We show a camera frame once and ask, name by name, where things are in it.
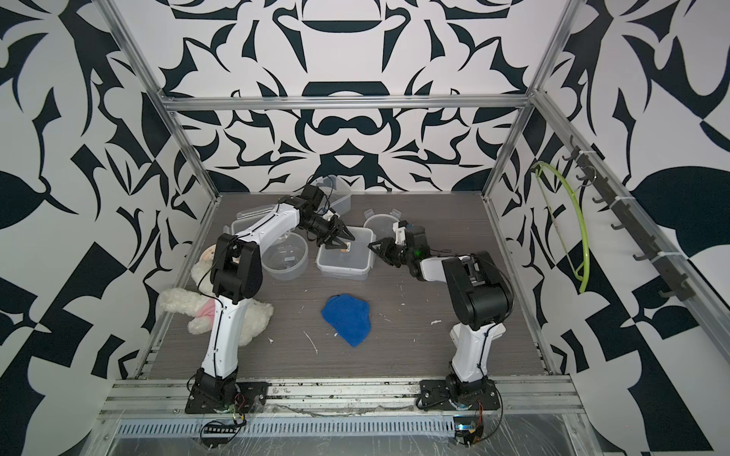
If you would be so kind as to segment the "tall rectangular clear lunch box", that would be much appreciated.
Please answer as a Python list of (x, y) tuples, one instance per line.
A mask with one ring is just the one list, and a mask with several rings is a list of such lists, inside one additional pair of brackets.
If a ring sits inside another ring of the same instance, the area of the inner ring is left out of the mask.
[(320, 177), (312, 184), (324, 193), (324, 199), (319, 205), (319, 214), (331, 209), (338, 216), (344, 216), (351, 210), (351, 188), (342, 177), (335, 175)]

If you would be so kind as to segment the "round clear lunch box lid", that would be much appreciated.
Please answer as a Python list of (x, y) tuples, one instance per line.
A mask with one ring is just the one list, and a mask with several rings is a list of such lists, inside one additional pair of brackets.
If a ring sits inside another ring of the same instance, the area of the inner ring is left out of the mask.
[(365, 222), (363, 227), (370, 229), (374, 235), (375, 240), (380, 241), (381, 239), (395, 238), (395, 229), (401, 221), (402, 213), (393, 209), (390, 213), (378, 213), (373, 209), (368, 209), (364, 212)]

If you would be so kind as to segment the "blue microfiber cloth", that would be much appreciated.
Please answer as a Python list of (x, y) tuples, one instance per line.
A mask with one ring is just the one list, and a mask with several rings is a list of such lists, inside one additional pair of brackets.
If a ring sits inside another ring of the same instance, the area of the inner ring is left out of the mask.
[(349, 294), (329, 298), (321, 315), (353, 348), (359, 347), (372, 331), (369, 303)]

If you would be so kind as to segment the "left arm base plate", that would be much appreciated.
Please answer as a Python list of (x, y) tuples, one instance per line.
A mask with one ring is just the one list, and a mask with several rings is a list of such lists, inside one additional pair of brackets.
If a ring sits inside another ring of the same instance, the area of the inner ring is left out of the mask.
[(267, 382), (228, 382), (201, 384), (195, 380), (190, 388), (186, 414), (247, 413), (264, 406), (267, 401)]

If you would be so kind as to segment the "square clear lunch box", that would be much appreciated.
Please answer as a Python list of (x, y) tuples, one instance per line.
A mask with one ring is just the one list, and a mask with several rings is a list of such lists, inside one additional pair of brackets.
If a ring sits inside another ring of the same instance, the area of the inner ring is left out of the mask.
[(376, 240), (375, 233), (364, 227), (350, 227), (355, 236), (346, 242), (345, 249), (319, 248), (316, 265), (323, 277), (365, 281), (375, 263), (375, 253), (369, 244)]

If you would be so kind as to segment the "clear rectangular lunch box lid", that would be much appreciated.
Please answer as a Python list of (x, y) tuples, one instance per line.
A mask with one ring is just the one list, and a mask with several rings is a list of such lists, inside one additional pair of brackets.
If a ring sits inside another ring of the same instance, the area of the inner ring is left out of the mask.
[(256, 234), (259, 238), (264, 237), (271, 238), (275, 234), (283, 236), (287, 233), (281, 227), (279, 222), (270, 222), (270, 214), (276, 214), (279, 210), (278, 204), (270, 204), (255, 207), (249, 210), (241, 211), (237, 214), (237, 218), (226, 226), (226, 234), (230, 235), (245, 235), (249, 233)]

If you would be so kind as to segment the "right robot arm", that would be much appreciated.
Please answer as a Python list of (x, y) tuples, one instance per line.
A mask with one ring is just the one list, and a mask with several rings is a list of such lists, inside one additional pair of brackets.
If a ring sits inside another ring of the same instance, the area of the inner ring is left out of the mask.
[(513, 285), (486, 251), (454, 254), (433, 249), (422, 226), (399, 222), (395, 235), (368, 245), (378, 258), (395, 268), (405, 266), (412, 277), (447, 285), (458, 324), (452, 328), (456, 352), (446, 385), (452, 397), (484, 391), (492, 343), (506, 332), (513, 313)]

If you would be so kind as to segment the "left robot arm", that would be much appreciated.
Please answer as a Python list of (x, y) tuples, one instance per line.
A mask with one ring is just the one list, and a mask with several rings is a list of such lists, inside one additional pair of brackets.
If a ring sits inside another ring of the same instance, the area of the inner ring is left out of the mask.
[(338, 215), (317, 212), (320, 201), (320, 197), (285, 197), (248, 229), (219, 237), (209, 272), (215, 317), (205, 359), (191, 387), (194, 397), (230, 403), (236, 395), (241, 329), (252, 298), (262, 287), (262, 253), (296, 228), (328, 249), (343, 249), (355, 239)]

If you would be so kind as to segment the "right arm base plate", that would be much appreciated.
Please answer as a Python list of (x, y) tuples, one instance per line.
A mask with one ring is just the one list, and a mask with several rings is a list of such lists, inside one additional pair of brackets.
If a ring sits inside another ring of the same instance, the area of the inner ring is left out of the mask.
[(486, 377), (465, 383), (449, 375), (444, 380), (421, 380), (416, 407), (419, 410), (499, 410), (501, 399), (494, 382)]

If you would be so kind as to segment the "round clear lunch box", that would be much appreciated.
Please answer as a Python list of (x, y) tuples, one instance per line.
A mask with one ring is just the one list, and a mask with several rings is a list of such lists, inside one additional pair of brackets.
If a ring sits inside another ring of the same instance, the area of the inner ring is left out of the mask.
[(306, 239), (290, 232), (277, 239), (262, 254), (262, 267), (273, 279), (291, 281), (305, 273), (308, 258)]

